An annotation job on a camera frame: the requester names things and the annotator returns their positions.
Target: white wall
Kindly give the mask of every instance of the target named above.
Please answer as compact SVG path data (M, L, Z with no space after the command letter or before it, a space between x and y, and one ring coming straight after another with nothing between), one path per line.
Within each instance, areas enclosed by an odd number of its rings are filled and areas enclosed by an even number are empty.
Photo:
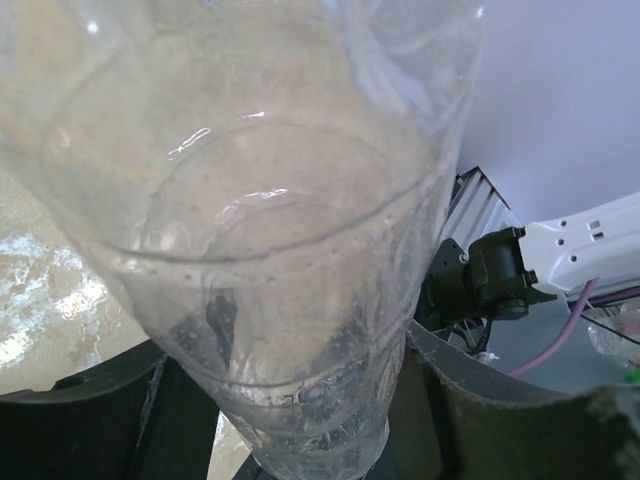
M640 0L487 0L460 170L519 220L640 190Z

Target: black plastic mount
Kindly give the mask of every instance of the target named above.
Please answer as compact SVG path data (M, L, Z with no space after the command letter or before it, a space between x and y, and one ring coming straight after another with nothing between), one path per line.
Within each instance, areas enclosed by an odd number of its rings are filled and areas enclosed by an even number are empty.
M640 387L576 397L483 365L417 323L366 480L581 480L640 472ZM218 480L218 408L148 341L61 380L0 396L0 463L11 480ZM234 480L274 480L252 458Z
M525 269L518 242L524 235L516 227L490 233L468 255L454 239L442 242L422 284L416 320L431 331L473 317L517 320L530 305L554 300L533 288L538 279Z

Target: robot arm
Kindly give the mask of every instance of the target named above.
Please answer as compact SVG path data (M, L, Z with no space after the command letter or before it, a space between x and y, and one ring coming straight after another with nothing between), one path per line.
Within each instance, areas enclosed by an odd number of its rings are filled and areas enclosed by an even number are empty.
M640 192L485 235L468 255L445 240L422 284L415 319L432 331L472 317L516 320L530 305L633 268L640 269Z
M566 218L532 223L519 239L536 290L568 293L596 277L640 269L640 192Z

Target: clear plastic cup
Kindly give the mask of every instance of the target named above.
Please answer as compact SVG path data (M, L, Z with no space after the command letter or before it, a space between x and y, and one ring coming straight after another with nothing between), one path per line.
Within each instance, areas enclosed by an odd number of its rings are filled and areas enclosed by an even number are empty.
M363 476L480 3L12 1L4 165L267 471Z

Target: black bracket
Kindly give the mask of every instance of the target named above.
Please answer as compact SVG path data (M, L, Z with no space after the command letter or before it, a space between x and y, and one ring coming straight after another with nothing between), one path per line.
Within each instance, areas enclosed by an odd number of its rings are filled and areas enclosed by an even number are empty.
M452 238L442 242L422 283L415 318L435 331L467 318L517 320L529 306L556 298L535 290L518 240L524 228L510 227L476 240L467 255Z
M58 381L0 396L2 478L204 480L218 406L147 341Z

